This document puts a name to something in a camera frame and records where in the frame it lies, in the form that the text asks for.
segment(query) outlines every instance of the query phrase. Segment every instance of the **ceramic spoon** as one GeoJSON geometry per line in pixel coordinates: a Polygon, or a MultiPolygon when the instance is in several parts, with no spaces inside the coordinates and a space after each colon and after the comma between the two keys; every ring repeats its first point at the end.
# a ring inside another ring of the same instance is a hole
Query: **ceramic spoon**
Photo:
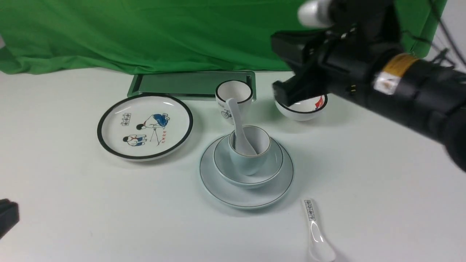
{"type": "Polygon", "coordinates": [[[232,114],[233,123],[235,127],[235,150],[246,156],[257,155],[256,150],[251,146],[246,138],[243,130],[243,123],[241,122],[241,112],[236,99],[230,98],[226,101],[226,104],[230,108],[232,114]]]}
{"type": "Polygon", "coordinates": [[[317,225],[314,201],[312,199],[301,200],[304,207],[306,221],[309,228],[309,254],[318,262],[333,262],[336,254],[329,243],[324,239],[317,225]]]}

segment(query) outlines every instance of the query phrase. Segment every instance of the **cup rim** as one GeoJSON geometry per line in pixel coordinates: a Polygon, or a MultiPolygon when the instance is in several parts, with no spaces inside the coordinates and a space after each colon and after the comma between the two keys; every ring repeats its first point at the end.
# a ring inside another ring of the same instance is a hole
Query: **cup rim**
{"type": "Polygon", "coordinates": [[[242,157],[246,157],[246,158],[256,158],[256,157],[260,157],[260,156],[264,155],[265,153],[267,153],[270,150],[270,146],[272,145],[272,140],[271,140],[270,135],[265,130],[263,130],[262,128],[260,128],[258,126],[255,126],[255,125],[244,125],[243,128],[245,128],[245,127],[254,127],[254,128],[258,128],[258,129],[262,130],[262,132],[264,132],[268,136],[268,147],[267,147],[267,149],[264,152],[262,152],[262,153],[260,153],[258,155],[255,155],[255,156],[247,156],[247,155],[243,155],[243,154],[239,153],[232,146],[232,141],[231,141],[232,140],[232,135],[235,132],[235,130],[233,130],[233,132],[231,132],[230,135],[228,136],[228,145],[230,146],[230,148],[233,149],[233,151],[235,153],[237,153],[238,155],[240,155],[242,157]]]}
{"type": "Polygon", "coordinates": [[[217,151],[217,149],[219,148],[220,143],[222,143],[222,141],[223,141],[225,138],[228,139],[228,143],[229,143],[230,137],[229,137],[229,136],[224,136],[224,137],[220,140],[220,142],[218,142],[217,145],[215,146],[214,154],[213,154],[213,163],[214,163],[215,169],[217,169],[217,171],[220,173],[220,175],[222,175],[223,178],[225,178],[225,179],[227,179],[227,180],[229,180],[229,181],[232,181],[232,182],[234,182],[234,183],[236,183],[236,184],[240,184],[240,185],[257,186],[257,185],[261,185],[261,184],[264,184],[264,183],[269,182],[270,180],[274,179],[274,178],[280,173],[281,168],[283,167],[283,162],[284,162],[285,156],[284,156],[283,150],[281,149],[280,145],[278,144],[278,142],[276,142],[277,145],[278,145],[279,150],[281,151],[281,156],[282,156],[282,158],[281,158],[280,167],[277,169],[277,172],[275,172],[275,174],[274,174],[273,176],[271,176],[270,178],[268,178],[268,179],[266,179],[266,180],[264,180],[264,181],[255,182],[255,183],[244,183],[244,182],[236,181],[236,180],[234,180],[234,179],[228,177],[227,175],[225,175],[225,174],[220,170],[220,168],[219,168],[219,166],[218,166],[218,164],[217,164],[217,161],[215,160],[215,159],[216,159],[216,158],[215,158],[215,151],[217,151]]]}
{"type": "Polygon", "coordinates": [[[284,104],[278,102],[277,100],[275,100],[281,107],[283,107],[284,109],[290,111],[290,112],[293,112],[293,113],[296,113],[296,114],[314,114],[314,113],[317,113],[319,112],[320,110],[324,109],[324,107],[327,105],[327,102],[329,101],[328,99],[328,96],[325,94],[325,95],[321,95],[321,96],[324,96],[325,98],[325,101],[323,102],[323,105],[317,109],[317,110],[314,110],[314,111],[307,111],[307,112],[301,112],[301,111],[296,111],[296,110],[293,110],[287,106],[285,106],[284,104]]]}
{"type": "Polygon", "coordinates": [[[220,88],[220,86],[223,85],[223,84],[225,84],[226,82],[232,82],[232,81],[237,81],[237,82],[241,82],[241,83],[245,84],[245,85],[249,88],[249,91],[250,91],[250,92],[249,92],[249,97],[246,98],[246,99],[243,100],[243,101],[237,102],[238,104],[240,104],[240,103],[245,103],[245,102],[251,100],[251,98],[253,98],[253,88],[250,87],[246,82],[243,82],[243,81],[240,81],[240,80],[227,80],[227,81],[221,82],[221,83],[217,86],[217,88],[215,89],[215,96],[218,97],[218,99],[220,99],[220,101],[226,103],[226,100],[223,99],[223,98],[219,95],[219,88],[220,88]]]}

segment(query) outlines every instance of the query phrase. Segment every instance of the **green tray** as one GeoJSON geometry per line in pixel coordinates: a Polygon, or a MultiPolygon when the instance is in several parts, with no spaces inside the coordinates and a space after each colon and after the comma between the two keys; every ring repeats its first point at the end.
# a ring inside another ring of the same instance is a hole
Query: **green tray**
{"type": "Polygon", "coordinates": [[[256,77],[252,71],[201,71],[153,75],[135,75],[128,97],[143,93],[166,94],[181,99],[215,100],[215,89],[225,81],[238,80],[253,89],[256,100],[256,77]]]}

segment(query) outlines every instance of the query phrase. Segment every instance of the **red logo on bowl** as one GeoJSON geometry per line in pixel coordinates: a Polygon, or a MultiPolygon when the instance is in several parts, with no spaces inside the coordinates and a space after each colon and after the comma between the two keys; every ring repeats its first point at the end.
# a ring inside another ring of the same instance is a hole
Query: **red logo on bowl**
{"type": "Polygon", "coordinates": [[[321,99],[317,103],[315,103],[315,109],[319,109],[323,106],[323,96],[321,96],[321,99]]]}

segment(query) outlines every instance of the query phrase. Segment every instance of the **yellow label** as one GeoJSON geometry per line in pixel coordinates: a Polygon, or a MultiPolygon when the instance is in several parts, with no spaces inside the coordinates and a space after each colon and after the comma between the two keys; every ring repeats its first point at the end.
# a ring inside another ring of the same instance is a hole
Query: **yellow label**
{"type": "Polygon", "coordinates": [[[417,61],[418,58],[410,54],[399,54],[393,57],[387,65],[385,65],[384,72],[391,75],[403,77],[408,69],[417,61]]]}

